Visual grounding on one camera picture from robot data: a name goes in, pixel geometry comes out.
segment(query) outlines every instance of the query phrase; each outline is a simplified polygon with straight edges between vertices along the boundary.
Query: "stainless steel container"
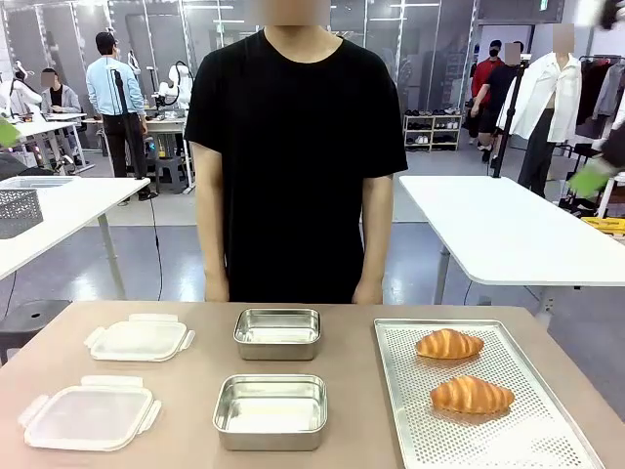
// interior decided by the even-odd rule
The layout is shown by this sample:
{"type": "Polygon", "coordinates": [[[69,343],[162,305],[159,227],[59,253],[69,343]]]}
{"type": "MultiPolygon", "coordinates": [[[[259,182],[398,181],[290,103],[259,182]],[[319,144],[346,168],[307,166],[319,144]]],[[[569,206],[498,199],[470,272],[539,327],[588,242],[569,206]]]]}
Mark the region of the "stainless steel container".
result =
{"type": "Polygon", "coordinates": [[[234,328],[244,360],[312,360],[321,338],[321,318],[314,310],[245,310],[234,328]]]}
{"type": "Polygon", "coordinates": [[[321,444],[325,383],[306,374],[238,374],[222,385],[213,424],[225,449],[310,451],[321,444]]]}

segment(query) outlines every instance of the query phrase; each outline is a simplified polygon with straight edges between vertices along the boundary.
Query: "neck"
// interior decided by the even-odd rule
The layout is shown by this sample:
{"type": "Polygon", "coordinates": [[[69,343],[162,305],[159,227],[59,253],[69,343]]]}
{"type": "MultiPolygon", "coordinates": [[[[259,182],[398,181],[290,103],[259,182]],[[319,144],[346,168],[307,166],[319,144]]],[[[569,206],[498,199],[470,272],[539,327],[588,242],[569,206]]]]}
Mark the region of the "neck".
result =
{"type": "Polygon", "coordinates": [[[273,47],[283,51],[313,50],[327,34],[321,26],[266,26],[265,37],[273,47]]]}

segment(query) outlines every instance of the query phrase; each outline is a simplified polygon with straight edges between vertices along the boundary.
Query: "mannequin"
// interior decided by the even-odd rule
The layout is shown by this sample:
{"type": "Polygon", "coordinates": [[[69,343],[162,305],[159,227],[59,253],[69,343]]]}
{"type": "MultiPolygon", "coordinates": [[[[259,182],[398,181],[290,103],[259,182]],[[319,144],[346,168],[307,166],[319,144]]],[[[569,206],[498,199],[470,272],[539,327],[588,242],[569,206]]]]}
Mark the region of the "mannequin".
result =
{"type": "MultiPolygon", "coordinates": [[[[556,144],[575,135],[582,74],[580,61],[571,55],[574,47],[573,25],[554,24],[554,52],[529,66],[519,91],[511,132],[529,139],[519,184],[541,197],[556,144]]],[[[513,89],[499,115],[502,125],[513,89]]]]}

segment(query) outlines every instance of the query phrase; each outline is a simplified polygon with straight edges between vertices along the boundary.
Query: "person in light blue shirt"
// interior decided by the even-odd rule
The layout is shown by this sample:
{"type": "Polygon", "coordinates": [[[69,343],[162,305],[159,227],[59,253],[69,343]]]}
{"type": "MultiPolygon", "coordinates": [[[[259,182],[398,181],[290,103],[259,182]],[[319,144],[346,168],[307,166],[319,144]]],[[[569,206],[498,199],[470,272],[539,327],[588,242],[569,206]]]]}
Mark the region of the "person in light blue shirt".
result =
{"type": "MultiPolygon", "coordinates": [[[[104,132],[116,178],[127,177],[126,142],[133,154],[133,167],[137,179],[147,174],[144,134],[147,132],[144,98],[132,68],[116,59],[119,55],[117,42],[110,32],[96,36],[96,46],[102,55],[87,68],[89,101],[96,114],[101,114],[104,132]],[[127,108],[124,111],[121,96],[115,83],[115,72],[123,82],[123,95],[127,108]]],[[[139,200],[149,200],[157,194],[149,187],[139,191],[139,200]]]]}

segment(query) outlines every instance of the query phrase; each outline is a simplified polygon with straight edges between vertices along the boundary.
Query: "croissant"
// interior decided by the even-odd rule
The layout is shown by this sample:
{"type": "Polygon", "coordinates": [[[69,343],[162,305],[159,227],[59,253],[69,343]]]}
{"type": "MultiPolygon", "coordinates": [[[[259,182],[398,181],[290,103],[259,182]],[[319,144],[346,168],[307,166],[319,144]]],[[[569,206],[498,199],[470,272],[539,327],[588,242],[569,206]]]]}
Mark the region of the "croissant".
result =
{"type": "Polygon", "coordinates": [[[432,359],[465,359],[477,355],[483,340],[453,329],[441,329],[417,343],[417,355],[432,359]]]}
{"type": "Polygon", "coordinates": [[[463,413],[495,413],[515,400],[512,391],[474,376],[460,376],[442,383],[430,392],[436,408],[463,413]]]}

